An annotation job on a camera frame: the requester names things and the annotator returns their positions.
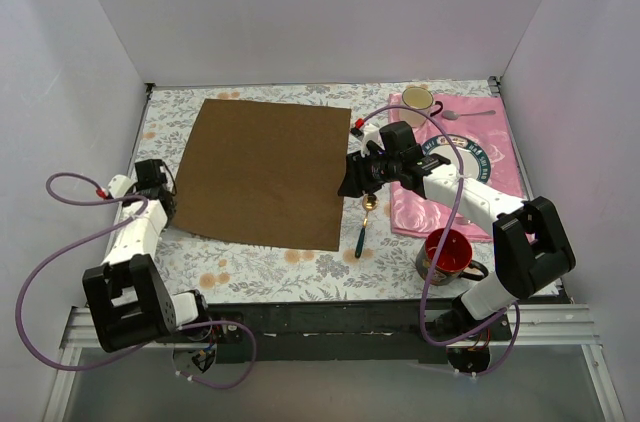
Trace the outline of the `gold spoon teal handle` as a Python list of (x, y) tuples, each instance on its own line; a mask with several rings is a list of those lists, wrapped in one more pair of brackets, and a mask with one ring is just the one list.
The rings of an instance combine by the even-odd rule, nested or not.
[(365, 210), (365, 216), (362, 222), (362, 226), (361, 226), (356, 247), (354, 250), (354, 257), (356, 259), (359, 259), (362, 256), (369, 216), (370, 216), (370, 213), (377, 207), (377, 205), (378, 205), (378, 198), (375, 194), (367, 194), (362, 199), (362, 207)]

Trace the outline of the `brown cloth napkin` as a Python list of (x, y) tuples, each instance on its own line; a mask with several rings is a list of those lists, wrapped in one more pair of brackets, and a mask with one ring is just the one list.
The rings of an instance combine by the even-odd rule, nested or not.
[(335, 251), (351, 112), (207, 99), (177, 171), (173, 227), (224, 242)]

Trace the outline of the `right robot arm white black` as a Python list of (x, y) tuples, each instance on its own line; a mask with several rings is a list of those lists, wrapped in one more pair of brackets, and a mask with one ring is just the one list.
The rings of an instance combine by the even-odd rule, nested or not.
[(346, 157), (340, 196), (359, 198), (397, 182), (425, 200), (448, 206), (492, 238), (494, 271), (458, 296), (434, 328), (475, 339), (492, 316), (574, 269), (575, 255), (547, 198), (523, 200), (464, 177), (446, 157), (425, 154), (404, 121), (382, 128), (358, 121), (351, 132), (361, 147)]

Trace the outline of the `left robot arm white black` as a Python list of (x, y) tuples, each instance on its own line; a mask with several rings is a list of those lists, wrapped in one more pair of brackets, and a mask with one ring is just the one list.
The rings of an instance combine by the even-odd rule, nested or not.
[(162, 232), (176, 213), (175, 180), (165, 162), (135, 164), (135, 177), (114, 176), (97, 194), (123, 197), (121, 215), (130, 222), (116, 231), (103, 262), (83, 274), (82, 284), (101, 347), (108, 353), (148, 343), (180, 330), (193, 342), (213, 328), (196, 289), (172, 295), (154, 261)]

